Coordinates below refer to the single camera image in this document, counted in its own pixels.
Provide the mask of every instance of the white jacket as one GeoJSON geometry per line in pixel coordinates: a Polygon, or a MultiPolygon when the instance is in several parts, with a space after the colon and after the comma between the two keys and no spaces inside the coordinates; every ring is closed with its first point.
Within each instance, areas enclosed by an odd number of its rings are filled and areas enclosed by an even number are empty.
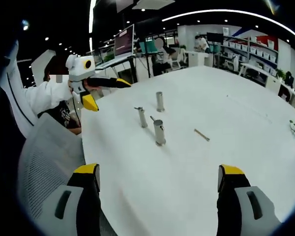
{"type": "Polygon", "coordinates": [[[37,87],[23,88],[16,59],[11,60],[3,73],[0,86],[8,96],[15,121],[24,137],[28,136],[36,124],[39,113],[72,97],[67,81],[61,84],[43,82],[37,87]]]}

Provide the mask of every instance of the white chair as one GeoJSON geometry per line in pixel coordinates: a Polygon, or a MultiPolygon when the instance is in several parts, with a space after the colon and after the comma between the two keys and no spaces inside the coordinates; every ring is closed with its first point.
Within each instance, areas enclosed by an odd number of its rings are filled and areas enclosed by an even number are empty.
{"type": "Polygon", "coordinates": [[[180,70],[180,69],[186,68],[186,66],[181,66],[180,62],[183,62],[186,64],[186,61],[187,61],[186,50],[184,48],[180,48],[176,60],[175,59],[170,60],[169,64],[171,65],[172,70],[180,70]]]}

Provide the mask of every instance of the hand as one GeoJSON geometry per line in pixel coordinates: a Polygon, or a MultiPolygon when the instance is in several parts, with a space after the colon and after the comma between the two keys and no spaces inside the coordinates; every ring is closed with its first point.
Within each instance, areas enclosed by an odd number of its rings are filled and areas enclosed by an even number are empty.
{"type": "Polygon", "coordinates": [[[71,87],[71,83],[72,82],[68,80],[68,86],[69,86],[70,92],[72,93],[73,92],[73,88],[71,87]]]}
{"type": "Polygon", "coordinates": [[[92,91],[92,90],[100,90],[100,87],[92,87],[88,85],[88,81],[87,80],[83,80],[83,85],[84,87],[88,90],[88,91],[92,91]]]}

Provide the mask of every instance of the computer monitor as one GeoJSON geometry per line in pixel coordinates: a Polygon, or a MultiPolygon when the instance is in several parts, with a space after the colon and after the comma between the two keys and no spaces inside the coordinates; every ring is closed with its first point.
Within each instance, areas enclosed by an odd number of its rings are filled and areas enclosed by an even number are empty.
{"type": "Polygon", "coordinates": [[[133,54],[134,25],[115,36],[115,57],[126,53],[133,54]]]}
{"type": "MultiPolygon", "coordinates": [[[[155,46],[155,40],[151,40],[151,41],[147,41],[147,53],[157,53],[158,50],[155,46]]],[[[144,45],[144,42],[140,42],[140,47],[141,47],[141,50],[142,50],[142,53],[145,54],[146,53],[146,48],[145,48],[145,45],[144,45]]]]}

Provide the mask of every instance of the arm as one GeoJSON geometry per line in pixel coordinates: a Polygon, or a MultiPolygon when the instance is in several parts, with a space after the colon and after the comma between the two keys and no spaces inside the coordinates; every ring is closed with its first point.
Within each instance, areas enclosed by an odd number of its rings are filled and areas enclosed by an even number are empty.
{"type": "Polygon", "coordinates": [[[38,87],[24,89],[25,97],[31,109],[37,115],[45,110],[56,107],[61,101],[72,97],[67,82],[43,82],[38,87]]]}
{"type": "Polygon", "coordinates": [[[82,132],[81,128],[74,128],[74,129],[68,129],[70,130],[72,133],[74,133],[75,135],[78,135],[82,132]]]}

